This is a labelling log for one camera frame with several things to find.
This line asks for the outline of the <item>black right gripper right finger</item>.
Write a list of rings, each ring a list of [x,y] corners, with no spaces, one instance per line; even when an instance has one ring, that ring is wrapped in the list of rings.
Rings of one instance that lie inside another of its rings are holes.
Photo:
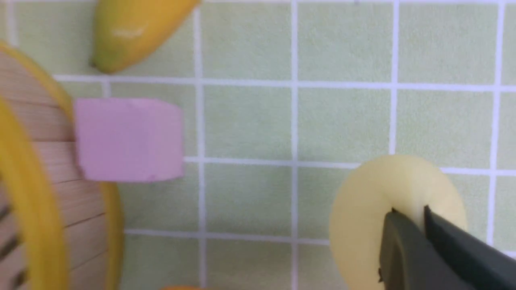
[[[516,288],[514,259],[458,228],[429,206],[424,208],[424,230],[448,267],[474,290]]]

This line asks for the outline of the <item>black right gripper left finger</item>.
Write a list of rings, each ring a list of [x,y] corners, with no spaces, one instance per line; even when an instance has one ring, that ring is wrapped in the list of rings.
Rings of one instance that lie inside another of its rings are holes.
[[[406,215],[391,209],[383,222],[379,283],[385,290],[473,290]]]

